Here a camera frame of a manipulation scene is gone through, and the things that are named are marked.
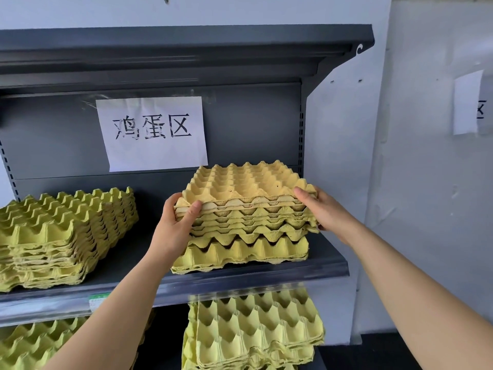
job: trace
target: hand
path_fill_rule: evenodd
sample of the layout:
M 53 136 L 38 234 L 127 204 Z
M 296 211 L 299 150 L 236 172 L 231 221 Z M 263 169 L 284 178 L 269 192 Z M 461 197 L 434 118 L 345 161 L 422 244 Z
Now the hand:
M 306 191 L 299 187 L 294 188 L 294 194 L 303 204 L 311 210 L 320 223 L 319 228 L 323 231 L 332 231 L 344 244 L 348 243 L 348 234 L 355 226 L 361 223 L 354 218 L 336 199 L 329 196 L 320 188 L 317 190 L 317 199 L 311 197 Z
M 173 206 L 182 193 L 175 193 L 164 203 L 163 215 L 154 230 L 151 245 L 146 256 L 151 260 L 168 263 L 169 266 L 183 253 L 194 220 L 198 217 L 202 203 L 195 201 L 185 216 L 177 222 Z

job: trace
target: person's left arm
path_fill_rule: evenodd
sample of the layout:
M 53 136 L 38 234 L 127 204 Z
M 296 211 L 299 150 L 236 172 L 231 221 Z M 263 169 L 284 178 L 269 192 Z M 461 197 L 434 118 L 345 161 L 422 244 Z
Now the person's left arm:
M 190 228 L 200 213 L 196 201 L 180 222 L 171 196 L 140 262 L 123 278 L 86 323 L 48 361 L 43 370 L 128 370 L 144 332 L 157 288 L 183 253 Z

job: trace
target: forearm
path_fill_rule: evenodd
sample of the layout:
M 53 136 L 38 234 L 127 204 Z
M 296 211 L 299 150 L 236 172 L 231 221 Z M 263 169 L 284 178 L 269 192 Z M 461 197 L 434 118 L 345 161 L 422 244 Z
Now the forearm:
M 170 267 L 145 256 L 43 370 L 129 369 Z
M 348 242 L 423 369 L 491 368 L 488 322 L 363 225 Z

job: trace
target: finger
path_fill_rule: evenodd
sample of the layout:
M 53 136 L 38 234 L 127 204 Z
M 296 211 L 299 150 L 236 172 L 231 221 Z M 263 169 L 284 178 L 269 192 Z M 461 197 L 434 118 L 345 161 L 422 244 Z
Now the finger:
M 194 201 L 193 204 L 188 208 L 187 212 L 185 213 L 185 216 L 179 222 L 180 226 L 183 226 L 184 228 L 187 229 L 188 232 L 190 232 L 190 229 L 192 228 L 192 224 L 199 216 L 201 208 L 202 208 L 202 203 L 198 200 Z
M 320 187 L 317 186 L 313 186 L 313 187 L 315 188 L 315 191 L 317 191 L 317 199 L 319 201 L 325 202 L 330 198 L 330 196 L 326 194 L 325 191 Z
M 303 204 L 305 204 L 308 209 L 310 209 L 314 214 L 319 210 L 320 203 L 313 197 L 310 196 L 308 192 L 300 187 L 294 187 L 293 189 L 296 198 L 299 199 Z
M 170 221 L 171 223 L 176 222 L 175 208 L 173 206 L 175 206 L 176 202 L 181 196 L 182 193 L 177 192 L 168 197 L 163 206 L 163 215 L 161 216 L 161 220 Z

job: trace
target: person's left hand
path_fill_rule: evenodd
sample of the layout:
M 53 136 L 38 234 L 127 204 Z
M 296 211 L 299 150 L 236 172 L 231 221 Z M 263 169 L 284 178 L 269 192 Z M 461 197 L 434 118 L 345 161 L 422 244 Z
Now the person's left hand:
M 192 224 L 200 213 L 202 203 L 195 201 L 188 208 L 182 220 L 178 222 L 173 206 L 181 196 L 181 192 L 175 193 L 164 203 L 163 215 L 154 230 L 151 245 L 146 254 L 151 260 L 164 264 L 173 263 L 185 250 Z

